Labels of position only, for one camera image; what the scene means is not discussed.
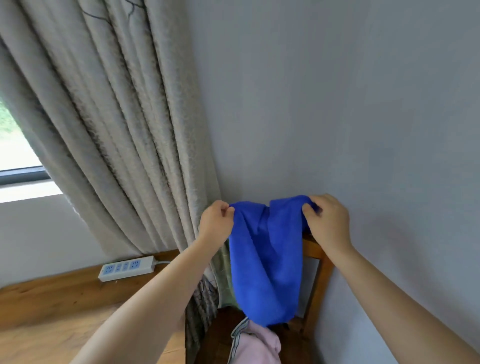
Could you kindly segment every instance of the hand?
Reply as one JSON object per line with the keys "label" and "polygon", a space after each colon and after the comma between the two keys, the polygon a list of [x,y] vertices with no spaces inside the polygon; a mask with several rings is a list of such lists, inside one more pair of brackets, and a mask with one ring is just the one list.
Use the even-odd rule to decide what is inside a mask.
{"label": "hand", "polygon": [[198,240],[205,240],[220,248],[232,233],[234,212],[235,209],[222,200],[213,202],[200,219]]}
{"label": "hand", "polygon": [[321,210],[316,213],[309,204],[304,204],[302,211],[313,237],[328,257],[333,261],[339,255],[354,251],[348,210],[329,194],[309,197]]}

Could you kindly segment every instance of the gray wall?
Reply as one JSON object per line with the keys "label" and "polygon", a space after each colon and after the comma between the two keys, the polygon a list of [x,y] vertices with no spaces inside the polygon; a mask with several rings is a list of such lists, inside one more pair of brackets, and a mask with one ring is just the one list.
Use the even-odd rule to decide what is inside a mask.
{"label": "gray wall", "polygon": [[62,195],[0,203],[0,287],[109,261]]}
{"label": "gray wall", "polygon": [[[223,197],[336,195],[355,246],[480,350],[478,1],[188,7]],[[395,362],[338,273],[316,342]]]}

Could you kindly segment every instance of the beige curtain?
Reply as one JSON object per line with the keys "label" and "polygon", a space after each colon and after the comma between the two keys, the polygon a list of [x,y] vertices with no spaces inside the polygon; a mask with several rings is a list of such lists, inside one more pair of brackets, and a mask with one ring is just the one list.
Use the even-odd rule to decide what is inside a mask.
{"label": "beige curtain", "polygon": [[[183,1],[0,1],[0,96],[112,259],[185,249],[220,197]],[[191,342],[210,282],[234,301],[223,253]]]}

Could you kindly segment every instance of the blue towel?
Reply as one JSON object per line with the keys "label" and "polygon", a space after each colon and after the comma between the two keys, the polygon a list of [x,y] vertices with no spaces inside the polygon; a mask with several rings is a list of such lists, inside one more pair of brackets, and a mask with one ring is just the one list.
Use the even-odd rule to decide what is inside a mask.
{"label": "blue towel", "polygon": [[230,260],[235,298],[246,316],[262,325],[287,322],[297,310],[303,262],[301,207],[307,196],[270,201],[270,207],[243,201],[235,207]]}

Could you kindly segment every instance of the power socket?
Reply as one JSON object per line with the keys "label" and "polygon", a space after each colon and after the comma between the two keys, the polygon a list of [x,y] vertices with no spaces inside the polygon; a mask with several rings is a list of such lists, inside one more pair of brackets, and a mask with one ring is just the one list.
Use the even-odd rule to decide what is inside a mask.
{"label": "power socket", "polygon": [[153,256],[103,265],[98,275],[102,282],[152,273],[157,261]]}

